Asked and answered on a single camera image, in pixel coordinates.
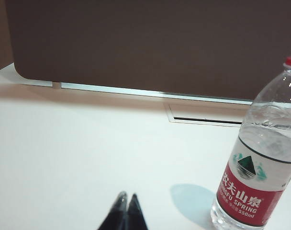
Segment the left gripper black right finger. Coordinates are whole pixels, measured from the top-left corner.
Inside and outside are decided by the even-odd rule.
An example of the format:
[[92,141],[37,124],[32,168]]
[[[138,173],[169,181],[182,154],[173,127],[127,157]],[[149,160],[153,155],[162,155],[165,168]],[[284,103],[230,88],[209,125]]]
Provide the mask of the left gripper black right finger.
[[140,203],[136,194],[133,194],[126,216],[127,230],[148,230]]

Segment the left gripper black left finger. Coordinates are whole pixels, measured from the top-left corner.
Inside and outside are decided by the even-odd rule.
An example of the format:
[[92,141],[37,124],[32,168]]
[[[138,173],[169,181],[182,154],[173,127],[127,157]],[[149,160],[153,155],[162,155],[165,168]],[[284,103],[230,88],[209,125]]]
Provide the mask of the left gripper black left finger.
[[127,193],[121,191],[115,199],[110,211],[98,230],[125,230],[126,229]]

